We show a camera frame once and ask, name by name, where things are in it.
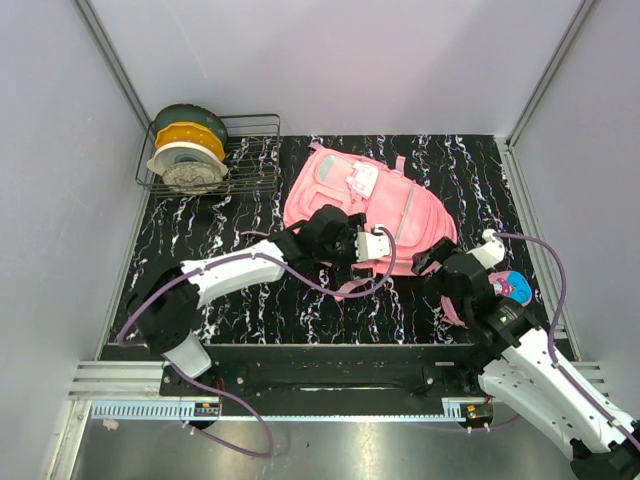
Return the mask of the pink student backpack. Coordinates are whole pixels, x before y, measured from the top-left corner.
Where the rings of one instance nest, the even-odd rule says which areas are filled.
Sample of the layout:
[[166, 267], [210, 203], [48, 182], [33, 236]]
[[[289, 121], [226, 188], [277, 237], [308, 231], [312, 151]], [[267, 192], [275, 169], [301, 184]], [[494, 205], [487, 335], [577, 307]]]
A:
[[310, 145], [312, 153], [286, 199], [284, 225], [308, 220], [325, 205], [366, 215], [365, 229], [382, 225], [394, 236], [394, 276], [412, 274], [412, 257], [442, 238], [457, 241], [457, 227], [443, 203], [404, 175], [405, 158], [388, 167], [368, 157]]

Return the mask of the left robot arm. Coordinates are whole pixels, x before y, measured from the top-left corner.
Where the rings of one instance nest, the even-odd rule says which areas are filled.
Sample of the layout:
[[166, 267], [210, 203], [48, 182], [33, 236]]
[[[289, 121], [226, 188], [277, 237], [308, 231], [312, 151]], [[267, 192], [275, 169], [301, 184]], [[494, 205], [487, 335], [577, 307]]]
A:
[[242, 250], [218, 257], [174, 262], [141, 283], [127, 305], [129, 319], [118, 334], [124, 344], [136, 328], [143, 344], [181, 371], [181, 384], [196, 396], [215, 386], [213, 361], [192, 326], [198, 309], [256, 284], [276, 282], [284, 273], [301, 276], [316, 263], [347, 269], [391, 253], [379, 227], [365, 229], [366, 215], [348, 215], [326, 205], [310, 219], [268, 234]]

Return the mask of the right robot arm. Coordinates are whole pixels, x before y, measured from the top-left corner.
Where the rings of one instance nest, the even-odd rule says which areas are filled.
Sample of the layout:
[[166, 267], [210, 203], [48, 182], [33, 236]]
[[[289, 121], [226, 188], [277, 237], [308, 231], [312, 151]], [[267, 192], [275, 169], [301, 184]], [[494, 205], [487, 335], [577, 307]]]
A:
[[557, 349], [545, 326], [519, 301], [498, 294], [489, 272], [503, 261], [509, 234], [486, 230], [463, 251], [448, 238], [414, 255], [412, 271], [431, 278], [469, 329], [473, 351], [454, 371], [466, 396], [482, 392], [509, 406], [551, 440], [579, 479], [636, 479], [639, 422], [598, 391]]

